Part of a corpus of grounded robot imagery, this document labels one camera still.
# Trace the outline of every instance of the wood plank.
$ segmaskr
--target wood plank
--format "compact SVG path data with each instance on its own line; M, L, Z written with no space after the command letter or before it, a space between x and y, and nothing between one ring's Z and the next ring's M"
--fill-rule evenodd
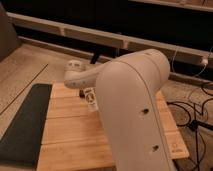
M166 132L165 135L173 159L189 157L188 149L179 131Z
M106 139L43 145L37 171L79 171L114 166Z
M52 87L50 98L67 98L67 97L78 97L78 89L69 89L64 86L63 83L55 83Z
M47 119L42 144L54 144L71 141L87 141L105 138L105 133L98 113L88 116Z
M52 98L49 102L47 119L57 117L72 117L89 115L90 111L85 99L73 98Z

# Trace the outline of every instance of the cable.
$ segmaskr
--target cable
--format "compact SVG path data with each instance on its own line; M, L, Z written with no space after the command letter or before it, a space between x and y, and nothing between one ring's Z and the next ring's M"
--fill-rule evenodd
M200 163L203 161L203 159L204 159L204 157L205 157L205 155L206 155L206 143L205 143L205 141L204 141L203 136L200 134L199 131L198 131L198 135L200 136L200 139L201 139L202 144L203 144L203 153L202 153L202 156L200 157L200 160L199 160L199 164L200 164ZM192 168L190 171L195 171L195 170L197 169L197 167L198 167L198 166L195 165L195 167Z
M192 77L198 77L198 76L200 76L200 74L202 74L206 70L206 66L207 65L204 65L203 69L198 74L195 74Z
M187 102L182 102L182 101L167 102L168 105L170 105L171 103L185 104L185 105L187 105L187 106L189 106L190 108L193 109L193 106L192 106L191 104L187 103ZM196 104L197 106L199 106L199 107L201 108L201 110L202 110L202 105L197 104L197 103L194 103L194 104ZM197 109L195 109L195 110L196 110L196 112L197 112L199 115L203 115L203 113L202 113L201 111L198 111Z
M188 116L187 122L186 122L186 123L183 123L183 124L177 124L177 126L179 126L179 127L185 127L185 126L187 126L189 123L191 123L191 115L190 115L190 112L189 112L185 107L183 107L183 106L181 106L181 105L178 105L178 104L176 104L176 103L174 103L174 102L167 102L167 104L168 104L168 105L178 106L179 108L183 109L183 110L187 113L187 116Z
M209 55L208 55L208 58L207 58L207 59L211 59L212 50L213 50L213 46L212 46L212 47L210 48L210 50L209 50Z
M210 82L205 82L205 83L203 83L202 85L201 85L201 90L205 93L205 94L207 94L207 95L209 95L209 96L213 96L213 93L209 93L207 90L205 90L205 86L206 85L208 85L208 84L211 84L212 82L210 81Z
M202 103L202 108L201 108L202 113L204 113L205 105L212 100L213 100L213 98L209 98Z
M178 52L178 47L176 48L175 53L174 53L174 55L172 57L172 61L171 61L172 72L174 72L174 73L175 73L174 61L175 61L175 58L177 56L177 52Z

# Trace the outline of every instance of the black panel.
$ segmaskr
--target black panel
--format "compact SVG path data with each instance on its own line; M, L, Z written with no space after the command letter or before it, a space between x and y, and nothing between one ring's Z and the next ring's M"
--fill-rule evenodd
M7 11L59 22L94 26L95 0L2 0Z
M128 0L2 0L6 10L201 50L213 45L213 13Z

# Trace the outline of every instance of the wire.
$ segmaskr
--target wire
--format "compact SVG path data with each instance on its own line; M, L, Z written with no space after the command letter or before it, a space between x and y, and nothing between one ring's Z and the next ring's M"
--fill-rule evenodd
M213 46L210 48L209 50L209 56L208 56L208 59L211 59L211 53L212 53L212 50L213 50Z
M187 105L187 106L189 106L190 108L193 109L193 106L192 106L191 104L187 103L187 102L182 102L182 101L167 102L168 105L170 105L171 103L185 104L185 105ZM199 115L203 115L204 112L202 113L202 105L197 104L197 103L194 103L194 104L196 104L197 106L199 106L199 107L201 108L201 111L198 111L198 110L195 108L196 112L197 112ZM204 107L204 111L205 111L206 114L208 114L208 111L207 111L207 109L206 109L205 107Z
M189 125L189 124L191 123L191 115L190 115L190 112L189 112L185 107L183 107L183 106L181 106L181 105L178 105L178 104L176 104L175 102L167 102L167 104L168 104L168 105L178 106L179 108L183 109L183 110L186 112L187 116L188 116L188 120L187 120L186 123L177 124L177 126L179 126L179 127L185 127L185 126L187 126L187 125Z
M206 70L206 66L207 65L204 65L203 69L198 74L195 74L192 77L198 77L198 76L200 76Z
M209 93L207 90L205 90L205 86L208 85L208 84L212 84L212 82L210 81L210 82L205 82L205 83L203 83L203 84L201 85L201 90L202 90L205 94L207 94L207 95L209 95L209 96L213 96L213 93Z
M202 144L203 144L203 153L202 153L202 156L200 157L199 159L199 164L203 161L205 155L206 155L206 143L204 141L204 138L203 136L200 134L200 132L198 131L198 135L200 136L200 139L202 141ZM192 168L190 171L194 171L198 168L198 165L196 164L194 168Z
M175 58L176 58L176 56L177 56L178 49L179 49L179 48L177 47L176 50L175 50L175 53L174 53L174 55L173 55L173 57L172 57L172 61L171 61L172 72L174 72L174 73L175 73L174 61L175 61Z

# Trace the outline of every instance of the black cable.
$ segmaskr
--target black cable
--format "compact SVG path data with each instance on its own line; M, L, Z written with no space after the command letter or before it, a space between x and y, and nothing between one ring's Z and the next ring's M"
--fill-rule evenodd
M212 101L212 100L213 100L213 98L209 98L209 99L205 100L205 101L202 103L202 105L201 105L201 113L202 113L202 114L204 114L204 110L205 110L205 105L206 105L206 103L208 103L209 101Z
M201 85L201 90L205 93L205 94L207 94L207 95L209 95L209 96L213 96L213 93L209 93L206 89L205 89L205 86L206 85L208 85L208 84L211 84L212 82L205 82L205 83L203 83L202 85Z
M180 103L180 104L185 104L185 105L191 107L192 109L194 109L193 106L192 106L191 104L187 103L187 102L182 102L182 101L167 102L167 104L169 104L169 103ZM202 112L198 111L197 109L196 109L196 112L199 113L200 115L202 115Z
M190 112L189 112L185 107L183 107L183 106L181 106L181 105L179 105L179 104L176 104L176 103L174 103L174 102L167 102L167 104L168 104L168 105L178 106L179 108L183 109L183 110L186 112L187 116L188 116L188 120L187 120L186 123L184 123L184 124L177 124L177 126L179 126L179 127L185 127L185 126L188 126L188 125L191 123L191 115L190 115Z
M196 105L194 104L194 120L197 120L197 113L196 113ZM195 130L195 148L196 148L196 162L197 162L197 169L200 171L200 157L199 157L199 144L198 144L198 131Z
M201 116L204 116L204 114L206 114L206 119L203 122L207 122L208 121L209 114L208 114L208 110L205 108L205 104L204 105L203 104L200 105L200 104L194 103L194 104L196 104L196 106L201 108L201 111L199 111L196 108L194 109L193 105L191 105L190 103L187 103L187 102L182 102L182 101L167 102L168 105L171 104L171 103L185 104L185 105L189 106L190 108L192 108L193 110L195 110Z
M202 143L203 143L203 154L202 154L202 156L201 156L201 158L200 158L200 160L199 160L199 164L203 161L203 159L204 159L204 157L205 157L205 154L206 154L206 143L205 143L205 141L204 141L204 139L203 139L203 136L200 134L200 132L198 131L198 134L199 134L199 136L200 136L200 138L201 138L201 140L202 140ZM189 160L192 162L192 163L194 163L195 164L195 161L194 160L192 160L191 158L189 158ZM197 169L197 165L195 165L195 167L194 168L192 168L190 171L195 171L196 169Z

